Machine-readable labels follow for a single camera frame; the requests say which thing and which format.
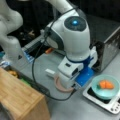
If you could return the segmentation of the blue and white gripper body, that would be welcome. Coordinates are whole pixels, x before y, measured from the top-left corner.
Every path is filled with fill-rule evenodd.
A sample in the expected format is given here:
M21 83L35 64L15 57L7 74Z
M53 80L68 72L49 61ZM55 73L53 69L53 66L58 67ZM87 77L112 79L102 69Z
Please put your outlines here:
M91 68L97 62L97 54L92 53L90 56L82 61L72 61L65 56L58 66L59 79L62 86L66 89L70 88L80 72L86 68Z

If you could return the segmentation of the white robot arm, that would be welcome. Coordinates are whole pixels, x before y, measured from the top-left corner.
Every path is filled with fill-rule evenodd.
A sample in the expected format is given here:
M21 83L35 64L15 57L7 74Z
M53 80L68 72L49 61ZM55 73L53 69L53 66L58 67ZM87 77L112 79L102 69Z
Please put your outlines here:
M90 47L90 29L85 14L67 0L47 0L61 16L45 28L48 44L65 52L58 66L57 78L68 89L86 68L97 61L96 47ZM0 46L5 52L4 59L21 66L27 61L18 39L9 33L23 25L21 14L9 7L6 0L0 0Z

